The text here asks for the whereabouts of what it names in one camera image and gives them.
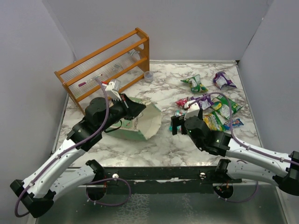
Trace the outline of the purple snack packet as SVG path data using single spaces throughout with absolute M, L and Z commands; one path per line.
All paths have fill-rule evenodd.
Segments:
M 213 77 L 213 84 L 220 90 L 225 87 L 237 88 L 230 77 L 224 71 L 219 71 L 215 74 L 215 76 Z
M 199 97 L 192 96 L 190 98 L 190 101 L 197 100 L 199 98 L 202 98 L 202 99 L 199 100 L 197 104 L 199 105 L 200 109 L 202 109 L 202 110 L 206 110 L 214 105 L 214 102 L 211 100 L 211 96 L 208 96 L 206 94 L 199 96 Z

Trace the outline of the green paper bag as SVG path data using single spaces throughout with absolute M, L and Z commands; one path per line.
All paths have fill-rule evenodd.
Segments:
M 146 105 L 146 108 L 134 119 L 124 120 L 112 125 L 108 130 L 114 129 L 108 135 L 124 139 L 145 141 L 154 136 L 162 122 L 161 111 L 148 99 L 131 98 L 132 101 Z

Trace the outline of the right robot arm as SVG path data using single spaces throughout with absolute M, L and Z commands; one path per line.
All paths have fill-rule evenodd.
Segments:
M 203 120 L 202 110 L 196 116 L 171 117 L 172 134 L 187 134 L 195 146 L 209 154 L 227 157 L 221 159 L 215 170 L 215 179 L 226 182 L 248 179 L 277 186 L 293 196 L 299 194 L 299 153 L 291 154 L 252 146 L 232 134 L 210 130 Z

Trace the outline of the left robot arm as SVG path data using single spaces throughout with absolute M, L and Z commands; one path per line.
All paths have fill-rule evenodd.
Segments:
M 116 175 L 107 176 L 96 160 L 87 161 L 84 166 L 63 179 L 59 177 L 102 139 L 103 131 L 121 119 L 135 119 L 145 108 L 146 105 L 130 100 L 126 94 L 121 94 L 121 99 L 114 100 L 112 106 L 109 106 L 106 98 L 91 100 L 85 109 L 85 116 L 68 133 L 59 149 L 32 175 L 10 184 L 10 188 L 18 196 L 17 203 L 23 203 L 27 213 L 38 218 L 72 188 L 82 184 L 120 180 Z

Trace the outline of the blue candy packet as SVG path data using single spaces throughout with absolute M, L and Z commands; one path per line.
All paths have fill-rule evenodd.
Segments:
M 225 130 L 230 130 L 231 127 L 232 128 L 236 128 L 236 127 L 240 127 L 240 126 L 243 126 L 244 123 L 241 121 L 240 118 L 236 118 L 236 119 L 232 119 L 231 121 L 230 120 L 227 120 L 223 126 L 225 128 Z

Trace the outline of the red snack packet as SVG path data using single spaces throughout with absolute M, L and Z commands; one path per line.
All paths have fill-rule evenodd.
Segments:
M 181 98 L 177 100 L 175 103 L 179 108 L 184 108 L 185 104 L 189 101 L 189 97 Z

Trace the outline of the green chips packet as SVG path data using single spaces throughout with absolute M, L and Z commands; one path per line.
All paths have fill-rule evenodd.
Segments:
M 228 100 L 231 103 L 232 115 L 236 114 L 242 109 L 242 106 L 237 104 L 235 101 L 231 99 Z M 218 95 L 212 99 L 212 102 L 213 105 L 211 106 L 211 108 L 215 110 L 217 113 L 219 113 L 223 118 L 229 119 L 230 109 L 227 99 L 222 95 Z

